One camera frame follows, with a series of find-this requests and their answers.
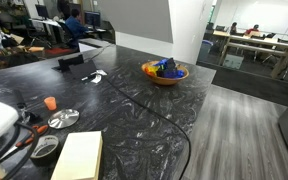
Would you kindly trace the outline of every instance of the person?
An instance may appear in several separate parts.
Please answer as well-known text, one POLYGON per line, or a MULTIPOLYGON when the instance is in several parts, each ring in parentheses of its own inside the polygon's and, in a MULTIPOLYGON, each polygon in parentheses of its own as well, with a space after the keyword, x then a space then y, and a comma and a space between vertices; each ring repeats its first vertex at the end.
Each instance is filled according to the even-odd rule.
POLYGON ((258 25, 258 24, 255 24, 254 27, 253 27, 253 28, 250 28, 249 30, 247 30, 247 31, 245 32, 245 34, 250 34, 252 31, 259 32, 258 28, 259 28, 259 25, 258 25))
POLYGON ((80 12, 77 9, 72 9, 71 16, 65 21, 65 24, 71 30, 74 39, 83 38, 84 34, 89 31, 80 23, 80 18, 80 12))
POLYGON ((231 35, 236 34, 236 26, 237 26, 237 23, 234 22, 234 23, 232 24, 231 30, 230 30, 230 34, 231 34, 231 35))
POLYGON ((70 5, 68 0, 57 0, 57 9, 63 14, 64 20, 70 17, 70 5))

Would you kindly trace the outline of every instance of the fruit bowl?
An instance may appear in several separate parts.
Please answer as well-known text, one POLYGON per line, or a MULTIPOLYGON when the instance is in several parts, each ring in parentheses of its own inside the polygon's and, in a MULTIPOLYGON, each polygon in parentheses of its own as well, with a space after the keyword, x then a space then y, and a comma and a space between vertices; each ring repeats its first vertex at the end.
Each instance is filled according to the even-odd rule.
POLYGON ((184 71, 184 76, 182 78, 162 78, 162 77, 157 77, 157 76, 153 76, 150 74, 147 74, 145 72, 145 68, 149 67, 149 66, 153 66, 154 64, 158 63, 159 61, 150 61, 147 62, 145 64, 142 65, 142 71, 147 75, 147 77, 154 83, 159 84, 159 85, 174 85, 178 82, 180 82, 181 80, 187 78, 187 76, 189 75, 188 70, 182 66, 182 65, 178 65, 177 69, 178 70, 183 70, 184 71))

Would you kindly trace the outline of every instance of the metal lid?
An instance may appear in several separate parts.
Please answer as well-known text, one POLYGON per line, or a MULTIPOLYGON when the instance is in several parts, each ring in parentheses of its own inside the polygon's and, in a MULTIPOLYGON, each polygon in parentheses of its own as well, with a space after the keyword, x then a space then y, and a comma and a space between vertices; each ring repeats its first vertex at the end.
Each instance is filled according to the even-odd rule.
POLYGON ((48 120, 48 125, 55 129, 66 128, 73 125, 78 118, 80 113, 73 109, 63 109, 51 116, 48 120))

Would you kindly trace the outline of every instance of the black marble table surface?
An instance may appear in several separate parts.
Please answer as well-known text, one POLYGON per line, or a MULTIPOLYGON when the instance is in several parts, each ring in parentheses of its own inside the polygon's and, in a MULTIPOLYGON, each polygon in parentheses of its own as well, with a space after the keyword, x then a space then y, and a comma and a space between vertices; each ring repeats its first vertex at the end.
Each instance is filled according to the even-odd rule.
MULTIPOLYGON (((84 52, 83 56, 90 59, 101 51, 84 52)), ((63 145, 68 133, 102 131, 100 179, 171 179, 181 154, 187 153, 183 151, 187 142, 181 132, 127 99, 105 80, 98 84, 82 83, 70 73, 53 70, 57 59, 60 58, 1 70, 0 101, 16 107, 13 89, 19 89, 28 110, 39 114, 43 123, 54 113, 45 107, 46 97, 56 98, 58 110, 78 110, 80 119, 76 124, 62 130, 50 129, 48 134, 57 136, 63 145)), ((144 62, 160 59, 112 45, 94 62, 121 91, 171 119, 189 134, 215 71, 177 62, 187 67, 189 77, 174 86, 159 86, 150 82, 140 67, 144 62)), ((0 138, 0 146, 10 136, 11 131, 0 138)), ((6 170, 17 164, 23 151, 2 163, 6 170)), ((14 179, 50 179, 55 163, 36 167, 28 160, 14 179)))

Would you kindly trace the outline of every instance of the trash bin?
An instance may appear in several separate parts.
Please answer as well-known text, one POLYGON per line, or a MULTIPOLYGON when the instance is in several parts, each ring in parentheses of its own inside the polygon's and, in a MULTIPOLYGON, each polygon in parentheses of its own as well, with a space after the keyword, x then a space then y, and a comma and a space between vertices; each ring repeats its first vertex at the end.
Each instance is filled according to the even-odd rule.
POLYGON ((211 50, 213 43, 211 41, 203 40, 200 53, 198 54, 198 61, 207 61, 208 53, 211 50))

